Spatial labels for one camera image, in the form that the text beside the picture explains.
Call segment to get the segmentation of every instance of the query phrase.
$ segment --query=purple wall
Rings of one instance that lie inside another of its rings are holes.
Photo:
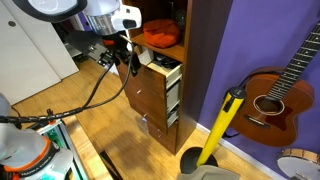
[[[238,85],[250,71],[261,66],[285,67],[319,17],[319,0],[234,1],[199,123],[211,129],[225,91]],[[282,175],[276,164],[281,150],[301,148],[320,154],[320,53],[302,78],[314,87],[315,105],[301,114],[294,144],[274,148],[241,135],[227,139]]]

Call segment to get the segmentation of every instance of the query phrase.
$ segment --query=guitar neck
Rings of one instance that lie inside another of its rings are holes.
[[[270,89],[268,96],[282,99],[299,79],[302,72],[320,49],[320,22],[312,30],[308,38],[291,59],[282,75]]]

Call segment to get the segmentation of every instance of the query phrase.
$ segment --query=yellow handle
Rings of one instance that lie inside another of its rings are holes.
[[[218,114],[218,117],[216,119],[216,122],[214,123],[210,135],[207,139],[207,142],[200,154],[200,157],[197,161],[197,167],[205,164],[212,154],[214,148],[218,144],[219,139],[222,137],[223,133],[226,131],[227,127],[229,126],[233,116],[236,114],[237,110],[239,109],[240,105],[242,104],[244,100],[244,97],[237,98],[235,96],[232,96],[230,94],[230,91],[228,91],[228,94],[223,102],[222,108]],[[230,105],[228,111],[226,112],[224,108],[226,105]]]

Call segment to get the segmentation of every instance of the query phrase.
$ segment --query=guitar sound hole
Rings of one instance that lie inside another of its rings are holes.
[[[254,106],[258,111],[267,115],[278,115],[283,109],[282,101],[271,99],[267,96],[259,96],[254,101]]]

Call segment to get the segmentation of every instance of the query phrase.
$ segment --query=yellow pole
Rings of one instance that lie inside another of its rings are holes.
[[[207,142],[202,149],[199,159],[196,163],[197,167],[205,164],[213,153],[214,148],[218,144],[219,139],[229,126],[232,118],[236,114],[243,100],[245,99],[245,91],[241,88],[230,88],[222,104],[222,108],[217,116]]]

